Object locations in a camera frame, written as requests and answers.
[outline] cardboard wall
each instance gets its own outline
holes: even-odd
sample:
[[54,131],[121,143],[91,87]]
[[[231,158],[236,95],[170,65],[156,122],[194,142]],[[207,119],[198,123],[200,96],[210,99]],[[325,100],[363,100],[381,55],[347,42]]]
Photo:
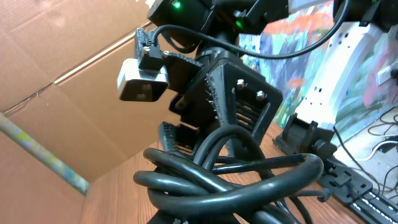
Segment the cardboard wall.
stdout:
[[0,223],[78,224],[84,199],[0,133]]
[[[121,65],[134,55],[129,37],[148,23],[146,1],[17,0],[4,5],[0,56],[5,60],[0,65],[6,69],[0,95],[8,97],[0,97],[0,111],[87,181],[158,140],[162,121],[178,123],[179,117],[168,111],[172,91],[155,103],[118,99]],[[160,41],[162,50],[171,51]],[[54,82],[65,74],[67,79]]]

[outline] colorful painting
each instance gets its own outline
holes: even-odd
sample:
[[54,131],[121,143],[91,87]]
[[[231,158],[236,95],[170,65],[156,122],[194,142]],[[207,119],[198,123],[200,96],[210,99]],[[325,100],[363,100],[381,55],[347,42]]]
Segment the colorful painting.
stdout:
[[[269,24],[261,35],[241,35],[241,47],[262,54],[287,54],[319,40],[333,26],[333,1],[301,10],[289,18]],[[390,80],[381,86],[376,83],[377,73],[398,61],[398,26],[381,40],[366,56],[359,68],[337,116],[336,127],[343,139],[348,139],[362,130],[394,104],[398,86]],[[285,60],[262,60],[243,57],[246,65],[265,76],[268,83],[278,88],[284,102],[275,117],[284,127],[287,118],[294,113],[310,88],[325,56],[328,43],[296,58]]]

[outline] wooden surface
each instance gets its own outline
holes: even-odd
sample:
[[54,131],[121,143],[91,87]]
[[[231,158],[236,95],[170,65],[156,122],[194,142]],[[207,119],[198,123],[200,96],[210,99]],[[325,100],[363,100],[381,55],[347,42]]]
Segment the wooden surface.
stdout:
[[0,223],[77,224],[84,196],[0,132]]
[[[264,136],[261,148],[267,157],[283,156],[272,140],[281,129],[272,124]],[[151,147],[160,149],[160,144]],[[132,224],[147,223],[156,212],[147,197],[145,187],[136,185],[132,177],[139,170],[153,170],[154,165],[138,153],[119,167],[106,174],[91,185],[81,216],[81,224]],[[275,174],[286,169],[273,170]],[[223,178],[240,184],[250,184],[259,181],[255,172],[245,174],[228,174]],[[309,189],[321,189],[318,184],[312,184]],[[302,197],[301,201],[309,210],[314,223],[361,223],[361,220],[336,199],[331,198],[326,203],[320,203],[316,197]],[[290,210],[301,221],[302,217],[294,205],[287,201]]]

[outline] wooden table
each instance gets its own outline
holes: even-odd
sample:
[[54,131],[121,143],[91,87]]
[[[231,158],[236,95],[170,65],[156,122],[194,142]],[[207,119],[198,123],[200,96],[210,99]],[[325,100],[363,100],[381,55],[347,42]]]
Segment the wooden table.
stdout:
[[[267,157],[278,157],[284,154],[276,148],[272,140],[282,130],[274,123],[261,143],[261,149]],[[151,147],[160,149],[157,142]],[[138,153],[119,167],[92,183],[83,207],[80,223],[82,224],[141,224],[147,223],[157,211],[149,202],[146,188],[136,185],[132,177],[139,170],[153,170],[154,165]],[[286,169],[273,170],[275,174]],[[255,172],[245,174],[228,174],[223,178],[230,182],[250,184],[259,181]],[[308,189],[321,189],[318,184],[312,184]],[[314,223],[363,223],[351,210],[331,198],[326,203],[320,203],[316,197],[301,197],[301,201],[311,214]],[[287,200],[292,213],[301,221],[303,219],[294,205]]]

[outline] green led light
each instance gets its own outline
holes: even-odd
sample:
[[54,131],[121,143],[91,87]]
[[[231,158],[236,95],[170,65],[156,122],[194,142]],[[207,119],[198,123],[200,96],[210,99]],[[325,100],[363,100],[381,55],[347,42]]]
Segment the green led light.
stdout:
[[179,9],[179,8],[181,8],[181,3],[180,3],[179,1],[176,1],[176,2],[173,4],[173,6],[174,6],[174,8]]
[[236,25],[237,25],[239,28],[243,29],[243,25],[242,25],[242,23],[241,23],[240,21],[236,21]]

